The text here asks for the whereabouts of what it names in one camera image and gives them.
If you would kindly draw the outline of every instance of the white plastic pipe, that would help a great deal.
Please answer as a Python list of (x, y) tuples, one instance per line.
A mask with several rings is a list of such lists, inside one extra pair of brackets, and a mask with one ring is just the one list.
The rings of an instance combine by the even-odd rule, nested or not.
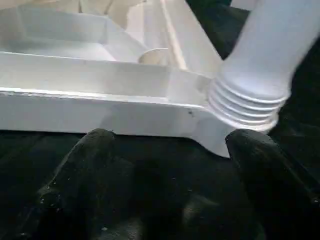
[(320, 0), (258, 1), (210, 86), (209, 105), (220, 127), (274, 127), (295, 69), (319, 33)]

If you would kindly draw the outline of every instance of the white plastic part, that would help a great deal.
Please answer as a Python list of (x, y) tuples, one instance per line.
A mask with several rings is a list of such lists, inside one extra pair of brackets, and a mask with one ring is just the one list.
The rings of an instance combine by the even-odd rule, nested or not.
[(18, 7), (23, 4), (32, 3), (32, 4), (47, 4), (47, 3), (56, 3), (58, 1), (74, 1), (74, 0), (0, 0), (0, 10), (9, 9)]
[(168, 65), (168, 48), (155, 48), (145, 52), (138, 61), (140, 64)]
[[(161, 24), (168, 35), (163, 36), (168, 36), (174, 56), (180, 56), (188, 70), (57, 56), (56, 52), (50, 56), (34, 49), (27, 54), (2, 52), (0, 129), (85, 133), (105, 128), (125, 135), (185, 137), (225, 157), (225, 137), (234, 129), (270, 130), (289, 96), (295, 67), (319, 33), (320, 1), (261, 0), (221, 68), (221, 59), (186, 3), (157, 3), (164, 4)], [(35, 24), (29, 27), (26, 18), (24, 24), (8, 16), (9, 23), (0, 20), (0, 46), (14, 47), (10, 40), (26, 33), (39, 34), (34, 27), (46, 22), (61, 21), (68, 26), (61, 18), (49, 21), (50, 14), (36, 22), (36, 15), (32, 12)], [(86, 26), (84, 19), (92, 17), (71, 16), (76, 18), (71, 18), (73, 25), (68, 30)], [(102, 18), (94, 17), (98, 22)], [(90, 26), (95, 29), (99, 24)], [(77, 32), (82, 33), (81, 38), (96, 36), (93, 29), (81, 29), (86, 29)], [(107, 36), (108, 40), (118, 39), (117, 34)], [(145, 53), (134, 55), (143, 62)]]
[(148, 51), (107, 16), (45, 8), (1, 10), (0, 32), (2, 52), (137, 63)]
[(185, 0), (81, 0), (81, 9), (108, 15), (150, 49), (167, 48), (170, 66), (213, 78), (222, 62)]
[(258, 1), (211, 83), (215, 127), (268, 132), (276, 125), (295, 69), (319, 33), (319, 0)]
[(66, 13), (79, 13), (81, 10), (80, 0), (46, 0), (33, 1), (30, 3), (33, 7), (49, 8)]

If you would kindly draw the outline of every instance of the white plastic tray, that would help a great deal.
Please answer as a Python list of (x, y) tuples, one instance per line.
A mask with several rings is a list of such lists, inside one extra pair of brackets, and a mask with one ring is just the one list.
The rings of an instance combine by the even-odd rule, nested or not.
[(147, 51), (107, 16), (26, 6), (0, 11), (0, 54), (138, 62)]

